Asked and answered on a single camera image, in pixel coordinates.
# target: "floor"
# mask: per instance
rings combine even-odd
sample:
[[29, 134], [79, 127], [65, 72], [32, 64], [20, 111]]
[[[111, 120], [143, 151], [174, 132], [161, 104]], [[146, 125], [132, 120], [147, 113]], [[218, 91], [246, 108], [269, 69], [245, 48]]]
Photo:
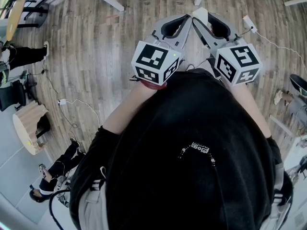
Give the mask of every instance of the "floor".
[[[79, 98], [89, 103], [98, 112], [101, 123], [133, 86], [129, 82], [133, 75], [130, 62], [138, 41], [151, 33], [157, 20], [191, 13], [198, 8], [194, 0], [118, 1], [125, 6], [125, 12], [118, 12], [102, 0], [48, 0], [50, 10], [44, 25], [38, 29], [19, 29], [13, 40], [17, 45], [28, 47], [41, 47], [48, 40], [51, 49], [44, 68], [48, 69], [47, 76], [59, 98], [69, 101]], [[285, 7], [284, 1], [287, 0], [203, 0], [201, 6], [228, 19], [241, 33], [245, 32], [242, 18], [248, 14], [261, 35], [296, 49], [307, 62], [307, 3]], [[289, 137], [272, 123], [269, 114], [292, 127], [287, 108], [283, 103], [275, 106], [273, 98], [277, 89], [295, 92], [289, 81], [290, 74], [306, 79], [306, 72], [296, 54], [277, 49], [256, 34], [247, 33], [244, 38], [255, 46], [264, 64], [249, 89], [285, 157]], [[209, 55], [194, 30], [190, 32], [186, 49], [185, 66], [198, 65]], [[37, 74], [43, 64], [27, 67]], [[52, 125], [43, 141], [48, 143], [48, 152], [56, 159], [69, 145], [71, 125], [62, 116], [57, 94], [46, 75], [37, 75], [34, 79], [38, 82], [38, 99], [49, 110]], [[79, 102], [63, 105], [61, 109], [67, 119], [78, 126], [71, 130], [87, 150], [97, 131], [97, 117], [87, 105]]]

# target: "white cube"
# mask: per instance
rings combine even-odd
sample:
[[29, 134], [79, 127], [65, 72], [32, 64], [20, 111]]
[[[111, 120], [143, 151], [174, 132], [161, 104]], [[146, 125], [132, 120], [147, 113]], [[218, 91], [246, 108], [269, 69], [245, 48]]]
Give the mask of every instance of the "white cube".
[[252, 82], [262, 63], [252, 44], [237, 45], [217, 50], [214, 66], [231, 84]]
[[140, 41], [131, 64], [138, 78], [162, 85], [179, 68], [181, 59], [180, 52]]

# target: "round table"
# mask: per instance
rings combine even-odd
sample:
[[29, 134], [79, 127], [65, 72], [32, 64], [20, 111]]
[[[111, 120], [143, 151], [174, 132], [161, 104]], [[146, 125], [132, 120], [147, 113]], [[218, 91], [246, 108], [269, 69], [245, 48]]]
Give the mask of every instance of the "round table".
[[16, 29], [18, 27], [18, 23], [21, 18], [21, 14], [24, 11], [24, 5], [26, 0], [17, 0], [12, 8], [11, 14], [9, 16], [8, 27], [6, 29], [6, 39], [11, 41]]
[[32, 101], [13, 114], [13, 123], [17, 135], [24, 147], [33, 155], [46, 147], [38, 144], [36, 130], [40, 118], [47, 112], [48, 110], [44, 105], [38, 105], [35, 101]]

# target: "black hair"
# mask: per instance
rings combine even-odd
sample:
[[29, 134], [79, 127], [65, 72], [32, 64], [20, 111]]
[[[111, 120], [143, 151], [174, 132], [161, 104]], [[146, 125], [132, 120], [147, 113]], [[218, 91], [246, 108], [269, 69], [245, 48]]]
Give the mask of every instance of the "black hair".
[[36, 201], [37, 203], [42, 203], [46, 200], [45, 197], [37, 197], [34, 195], [34, 189], [31, 189], [31, 191], [29, 192], [30, 198], [32, 198], [34, 201]]

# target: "black pants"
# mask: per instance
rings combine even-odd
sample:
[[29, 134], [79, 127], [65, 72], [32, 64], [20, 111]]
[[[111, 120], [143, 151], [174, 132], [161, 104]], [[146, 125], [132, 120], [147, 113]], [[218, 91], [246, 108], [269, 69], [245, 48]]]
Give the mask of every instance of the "black pants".
[[42, 61], [47, 54], [46, 48], [16, 47], [10, 50], [10, 69]]
[[71, 145], [67, 148], [66, 152], [61, 155], [55, 163], [48, 170], [52, 175], [52, 178], [58, 178], [59, 176], [66, 174], [68, 171], [76, 167], [82, 158], [84, 157], [83, 153], [79, 153], [73, 159], [72, 157], [76, 153], [78, 144], [73, 141]]

